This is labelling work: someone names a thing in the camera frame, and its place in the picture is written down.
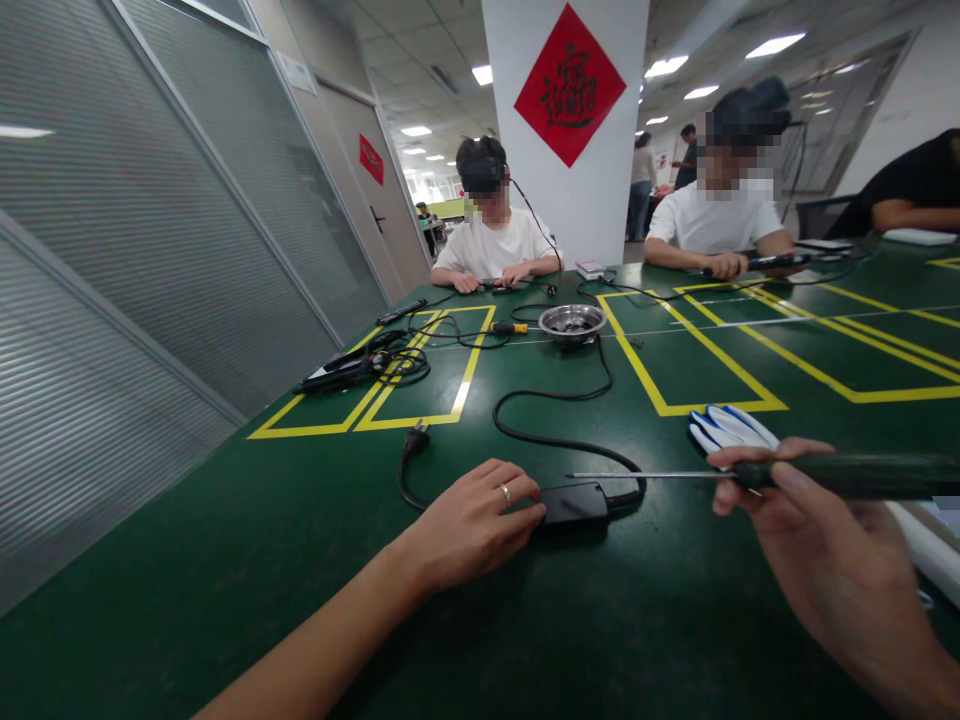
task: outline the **red sign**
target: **red sign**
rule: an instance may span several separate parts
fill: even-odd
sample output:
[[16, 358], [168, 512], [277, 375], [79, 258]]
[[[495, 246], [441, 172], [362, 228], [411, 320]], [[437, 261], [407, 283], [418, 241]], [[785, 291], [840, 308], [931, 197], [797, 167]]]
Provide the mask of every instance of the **red sign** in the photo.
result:
[[571, 167], [626, 89], [600, 43], [567, 5], [513, 107]]
[[383, 158], [373, 149], [373, 145], [360, 133], [360, 164], [363, 165], [373, 179], [383, 185]]

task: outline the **door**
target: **door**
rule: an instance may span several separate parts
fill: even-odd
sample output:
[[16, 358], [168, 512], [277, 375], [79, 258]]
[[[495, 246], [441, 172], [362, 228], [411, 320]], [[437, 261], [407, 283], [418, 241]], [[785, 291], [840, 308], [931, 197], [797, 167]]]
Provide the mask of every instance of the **door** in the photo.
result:
[[[376, 111], [371, 105], [323, 84], [322, 78], [317, 80], [324, 104], [333, 117], [348, 157], [356, 163], [355, 174], [360, 189], [380, 227], [401, 283], [410, 290], [427, 282], [430, 264], [426, 243], [423, 233], [414, 222], [413, 200], [406, 186], [400, 184]], [[361, 164], [361, 135], [382, 162], [382, 185], [374, 173]]]

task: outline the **chair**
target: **chair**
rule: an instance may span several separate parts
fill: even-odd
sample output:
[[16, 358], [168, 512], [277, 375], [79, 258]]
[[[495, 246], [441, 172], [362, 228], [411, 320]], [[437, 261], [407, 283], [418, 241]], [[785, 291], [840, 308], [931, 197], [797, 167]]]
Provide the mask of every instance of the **chair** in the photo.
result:
[[800, 224], [800, 236], [797, 240], [819, 240], [827, 237], [840, 214], [856, 199], [856, 195], [840, 195], [797, 203], [797, 221]]

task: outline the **black shirt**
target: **black shirt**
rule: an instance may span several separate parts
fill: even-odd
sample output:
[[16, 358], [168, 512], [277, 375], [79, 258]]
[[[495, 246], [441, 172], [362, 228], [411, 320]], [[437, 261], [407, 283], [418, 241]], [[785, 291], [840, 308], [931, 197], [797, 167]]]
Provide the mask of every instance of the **black shirt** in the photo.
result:
[[960, 207], [960, 162], [950, 142], [958, 136], [960, 130], [948, 130], [885, 166], [841, 213], [826, 238], [866, 235], [873, 229], [873, 206], [884, 200], [906, 200], [918, 208]]
[[[687, 153], [683, 156], [684, 163], [693, 163], [697, 164], [697, 144], [690, 143], [687, 145]], [[685, 185], [689, 185], [692, 182], [697, 180], [697, 168], [692, 167], [689, 170], [687, 168], [680, 168], [680, 172], [677, 173], [677, 180], [673, 183], [673, 189], [679, 190]]]

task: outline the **white pillar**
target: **white pillar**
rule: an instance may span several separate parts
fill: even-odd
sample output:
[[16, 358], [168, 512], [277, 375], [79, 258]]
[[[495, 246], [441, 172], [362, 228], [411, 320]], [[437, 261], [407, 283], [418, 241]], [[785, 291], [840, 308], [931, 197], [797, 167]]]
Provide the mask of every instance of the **white pillar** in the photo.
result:
[[[568, 4], [626, 85], [609, 114], [602, 121], [594, 119], [596, 131], [569, 167], [514, 107]], [[648, 0], [483, 0], [497, 120], [507, 163], [537, 215], [556, 235], [568, 268], [585, 259], [605, 265], [623, 262], [648, 6]], [[579, 44], [574, 43], [574, 53], [582, 52]], [[593, 52], [583, 65], [587, 80], [597, 60]], [[556, 75], [552, 70], [550, 77]], [[542, 84], [543, 76], [536, 82]], [[608, 91], [612, 87], [609, 80], [604, 83], [598, 78], [598, 97], [604, 85]], [[556, 85], [548, 90], [555, 92]], [[583, 119], [590, 115], [585, 113]], [[569, 123], [570, 118], [554, 120]], [[553, 123], [545, 132], [555, 133], [558, 127]], [[526, 207], [516, 192], [511, 204]]]

